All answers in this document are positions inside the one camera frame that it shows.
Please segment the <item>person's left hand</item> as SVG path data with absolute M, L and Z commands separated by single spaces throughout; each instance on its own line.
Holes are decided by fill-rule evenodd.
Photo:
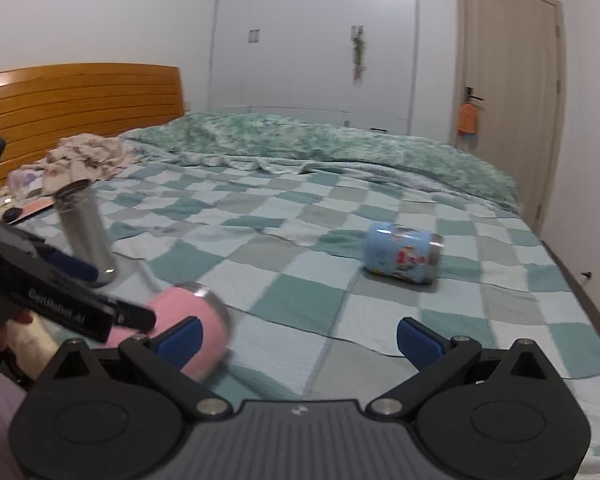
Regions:
M 0 327 L 0 352 L 14 352 L 16 365 L 27 378 L 37 380 L 58 348 L 40 318 L 28 310 Z

